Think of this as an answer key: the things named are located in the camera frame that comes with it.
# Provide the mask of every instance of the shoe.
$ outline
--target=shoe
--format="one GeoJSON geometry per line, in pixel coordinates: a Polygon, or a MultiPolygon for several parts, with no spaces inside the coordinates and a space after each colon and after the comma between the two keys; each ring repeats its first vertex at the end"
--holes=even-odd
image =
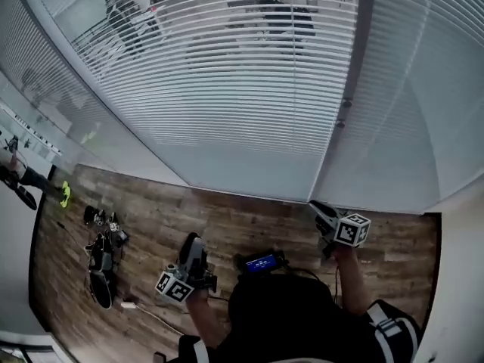
{"type": "Polygon", "coordinates": [[[64,199],[60,202],[60,205],[65,209],[70,199],[70,187],[67,181],[62,184],[62,193],[64,194],[64,199]]]}

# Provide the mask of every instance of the person wearing black shirt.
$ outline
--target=person wearing black shirt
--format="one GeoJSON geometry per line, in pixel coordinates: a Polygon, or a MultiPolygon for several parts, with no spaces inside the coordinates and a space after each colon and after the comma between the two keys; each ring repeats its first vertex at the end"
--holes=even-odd
{"type": "Polygon", "coordinates": [[[141,42],[138,38],[138,33],[117,7],[116,0],[106,0],[106,16],[111,27],[118,32],[118,36],[126,45],[126,50],[131,55],[135,54],[134,47],[138,49],[138,52],[141,52],[141,42]]]}
{"type": "Polygon", "coordinates": [[[172,362],[410,363],[420,342],[414,319],[383,300],[371,302],[354,248],[338,245],[334,257],[342,307],[314,278],[239,278],[228,303],[228,335],[208,291],[195,290],[187,307],[201,340],[182,336],[172,362]]]}

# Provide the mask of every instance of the white plug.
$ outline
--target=white plug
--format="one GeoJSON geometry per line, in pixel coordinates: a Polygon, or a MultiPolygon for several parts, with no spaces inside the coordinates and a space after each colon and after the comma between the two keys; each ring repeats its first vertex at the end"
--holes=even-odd
{"type": "Polygon", "coordinates": [[[129,302],[129,301],[121,302],[121,306],[124,309],[136,309],[137,308],[136,304],[134,304],[133,302],[129,302]]]}

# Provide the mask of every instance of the person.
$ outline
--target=person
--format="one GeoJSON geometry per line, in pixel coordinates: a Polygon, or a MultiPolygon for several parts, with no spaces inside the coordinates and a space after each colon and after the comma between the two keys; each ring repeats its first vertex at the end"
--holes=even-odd
{"type": "MultiPolygon", "coordinates": [[[[420,340],[413,318],[382,300],[371,302],[354,248],[338,245],[334,257],[342,308],[329,288],[314,278],[270,274],[244,279],[242,275],[228,302],[227,335],[208,303],[208,292],[195,290],[187,298],[187,308],[209,361],[411,362],[420,340]]],[[[195,340],[187,343],[188,338],[194,337],[181,337],[173,362],[197,361],[195,340]]]]}
{"type": "Polygon", "coordinates": [[[135,55],[134,47],[141,52],[141,42],[138,38],[138,33],[127,18],[123,16],[121,10],[117,7],[116,0],[106,0],[106,16],[107,21],[118,33],[121,40],[126,46],[126,50],[135,55]]]}
{"type": "Polygon", "coordinates": [[[13,152],[0,149],[0,165],[6,168],[20,184],[38,188],[58,199],[63,208],[67,207],[71,193],[67,181],[63,183],[62,188],[55,187],[45,176],[40,175],[17,158],[17,147],[13,147],[13,152]]]}
{"type": "MultiPolygon", "coordinates": [[[[133,0],[133,2],[138,5],[141,13],[151,12],[151,0],[133,0]]],[[[151,27],[152,31],[160,31],[155,17],[146,20],[146,24],[151,27]]]]}

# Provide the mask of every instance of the display screen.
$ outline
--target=display screen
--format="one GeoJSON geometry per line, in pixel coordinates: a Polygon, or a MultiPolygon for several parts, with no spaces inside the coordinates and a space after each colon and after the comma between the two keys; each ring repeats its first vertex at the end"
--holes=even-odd
{"type": "Polygon", "coordinates": [[[271,254],[270,256],[265,256],[265,257],[250,261],[246,265],[249,273],[256,273],[258,271],[262,271],[267,268],[273,268],[274,266],[278,265],[278,262],[276,261],[275,257],[271,254]]]}

